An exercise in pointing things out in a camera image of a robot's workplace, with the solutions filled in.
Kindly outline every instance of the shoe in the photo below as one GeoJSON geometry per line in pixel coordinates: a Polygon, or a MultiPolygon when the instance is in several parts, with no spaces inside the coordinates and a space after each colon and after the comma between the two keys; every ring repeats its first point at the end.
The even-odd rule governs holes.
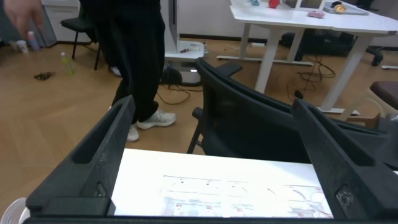
{"type": "Polygon", "coordinates": [[[117,77],[122,77],[122,74],[120,74],[120,71],[117,67],[110,67],[109,71],[111,71],[113,75],[116,75],[117,77]]]}
{"type": "Polygon", "coordinates": [[[137,121],[138,128],[148,129],[153,126],[161,126],[167,127],[172,125],[177,119],[177,115],[175,113],[166,113],[162,110],[157,110],[150,118],[146,121],[139,122],[137,121]]]}
{"type": "Polygon", "coordinates": [[[130,125],[129,135],[127,135],[127,141],[135,142],[135,141],[138,141],[138,139],[139,139],[138,131],[132,124],[132,125],[130,125]]]}

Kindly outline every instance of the red object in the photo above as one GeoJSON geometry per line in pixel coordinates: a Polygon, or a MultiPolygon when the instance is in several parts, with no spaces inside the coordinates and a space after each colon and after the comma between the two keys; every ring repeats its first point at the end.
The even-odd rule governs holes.
{"type": "Polygon", "coordinates": [[[271,9],[276,9],[279,5],[279,0],[269,0],[269,7],[271,9]]]}

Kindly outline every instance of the diagram on paper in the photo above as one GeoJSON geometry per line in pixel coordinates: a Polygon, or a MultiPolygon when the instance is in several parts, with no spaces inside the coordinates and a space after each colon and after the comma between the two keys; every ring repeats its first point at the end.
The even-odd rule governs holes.
{"type": "Polygon", "coordinates": [[[333,218],[320,187],[164,176],[161,215],[333,218]]]}

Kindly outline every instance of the pink object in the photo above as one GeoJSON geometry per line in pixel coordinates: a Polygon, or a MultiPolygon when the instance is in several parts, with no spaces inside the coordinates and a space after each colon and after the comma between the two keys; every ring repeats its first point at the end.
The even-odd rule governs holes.
{"type": "Polygon", "coordinates": [[[322,19],[322,18],[324,18],[325,13],[323,13],[321,11],[312,11],[312,12],[308,13],[308,16],[322,19]]]}
{"type": "Polygon", "coordinates": [[[279,5],[279,0],[269,0],[268,4],[271,9],[276,9],[279,5]]]}

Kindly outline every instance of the brown chair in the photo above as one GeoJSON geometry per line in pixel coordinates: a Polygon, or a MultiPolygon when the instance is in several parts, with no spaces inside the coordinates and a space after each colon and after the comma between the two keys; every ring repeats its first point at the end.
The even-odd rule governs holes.
{"type": "MultiPolygon", "coordinates": [[[[385,118],[389,113],[398,114],[398,82],[392,81],[378,81],[374,82],[370,89],[366,90],[365,95],[353,103],[349,108],[345,109],[344,112],[338,117],[343,121],[360,121],[369,122],[364,118],[350,117],[352,112],[358,108],[359,105],[365,101],[371,101],[379,109],[379,116],[385,118]]],[[[373,124],[369,126],[375,126],[377,121],[371,121],[373,124]]]]}

